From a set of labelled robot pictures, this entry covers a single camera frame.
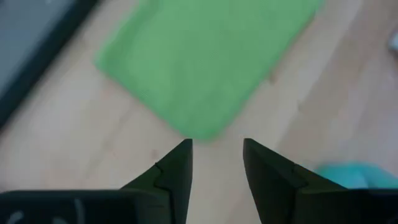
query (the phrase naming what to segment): black plastic part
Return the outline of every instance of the black plastic part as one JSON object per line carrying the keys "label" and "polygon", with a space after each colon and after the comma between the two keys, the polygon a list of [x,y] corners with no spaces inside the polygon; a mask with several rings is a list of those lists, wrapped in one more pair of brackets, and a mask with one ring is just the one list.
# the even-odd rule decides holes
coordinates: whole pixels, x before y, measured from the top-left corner
{"label": "black plastic part", "polygon": [[191,184],[188,139],[121,190],[0,194],[0,223],[184,224]]}
{"label": "black plastic part", "polygon": [[128,183],[123,189],[153,187],[167,191],[173,211],[172,223],[184,224],[187,220],[192,185],[192,159],[192,140],[186,139],[145,174]]}
{"label": "black plastic part", "polygon": [[244,165],[262,223],[398,223],[398,190],[348,190],[252,139]]}
{"label": "black plastic part", "polygon": [[70,40],[79,25],[100,0],[77,0],[40,44],[31,59],[20,69],[0,98],[0,129],[26,98],[28,92],[44,74],[62,47]]}

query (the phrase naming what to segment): gray surface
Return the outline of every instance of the gray surface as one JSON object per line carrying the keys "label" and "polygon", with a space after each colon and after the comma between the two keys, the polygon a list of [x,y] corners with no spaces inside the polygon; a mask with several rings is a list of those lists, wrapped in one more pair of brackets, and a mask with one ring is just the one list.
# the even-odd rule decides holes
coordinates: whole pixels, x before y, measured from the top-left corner
{"label": "gray surface", "polygon": [[0,97],[74,0],[0,0]]}

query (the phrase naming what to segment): green towel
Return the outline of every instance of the green towel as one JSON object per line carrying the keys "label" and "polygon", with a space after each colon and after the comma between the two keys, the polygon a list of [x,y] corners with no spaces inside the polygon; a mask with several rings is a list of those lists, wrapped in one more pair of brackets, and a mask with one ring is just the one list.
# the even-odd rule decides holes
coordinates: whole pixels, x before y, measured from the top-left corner
{"label": "green towel", "polygon": [[320,0],[142,0],[96,65],[183,135],[213,138],[319,5]]}

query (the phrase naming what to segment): green cloth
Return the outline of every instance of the green cloth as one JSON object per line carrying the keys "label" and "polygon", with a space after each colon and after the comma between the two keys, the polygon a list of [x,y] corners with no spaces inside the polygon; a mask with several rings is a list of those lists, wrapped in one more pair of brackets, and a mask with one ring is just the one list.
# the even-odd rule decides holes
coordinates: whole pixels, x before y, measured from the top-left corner
{"label": "green cloth", "polygon": [[319,5],[320,0],[143,0],[96,65],[183,135],[213,138]]}

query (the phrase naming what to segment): wooden floor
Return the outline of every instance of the wooden floor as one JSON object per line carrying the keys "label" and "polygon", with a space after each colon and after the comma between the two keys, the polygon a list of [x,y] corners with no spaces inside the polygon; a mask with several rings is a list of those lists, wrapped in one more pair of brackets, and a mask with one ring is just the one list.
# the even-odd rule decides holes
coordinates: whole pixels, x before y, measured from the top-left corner
{"label": "wooden floor", "polygon": [[[183,136],[92,64],[132,0],[91,16],[0,137],[0,188],[118,188]],[[234,123],[194,142],[188,223],[259,223],[243,138],[314,168],[371,161],[398,175],[398,60],[387,40],[396,0],[326,0]]]}

